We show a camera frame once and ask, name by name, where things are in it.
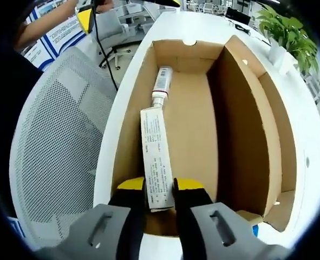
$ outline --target white carton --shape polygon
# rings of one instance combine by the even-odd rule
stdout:
[[[162,108],[140,112],[146,190],[152,212],[174,207],[173,179]]]

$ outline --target computer monitor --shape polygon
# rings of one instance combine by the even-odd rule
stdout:
[[[226,17],[237,22],[244,23],[246,25],[248,25],[250,21],[250,16],[237,10],[234,10],[230,7],[227,8]]]

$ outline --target white tube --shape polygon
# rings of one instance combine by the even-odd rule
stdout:
[[[169,66],[162,66],[159,69],[155,86],[152,92],[153,107],[162,107],[167,98],[171,85],[173,69]]]

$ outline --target hand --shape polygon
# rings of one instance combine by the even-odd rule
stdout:
[[[113,1],[112,0],[106,0],[104,4],[97,6],[96,11],[98,13],[108,12],[111,8],[113,8]]]

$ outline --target poster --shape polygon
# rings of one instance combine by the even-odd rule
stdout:
[[[34,8],[26,22],[31,23],[39,19],[65,1],[46,0],[42,2]],[[66,21],[47,32],[37,42],[26,47],[22,51],[22,55],[37,68],[46,70],[62,52],[68,47],[76,45],[85,36],[76,15],[72,15]]]

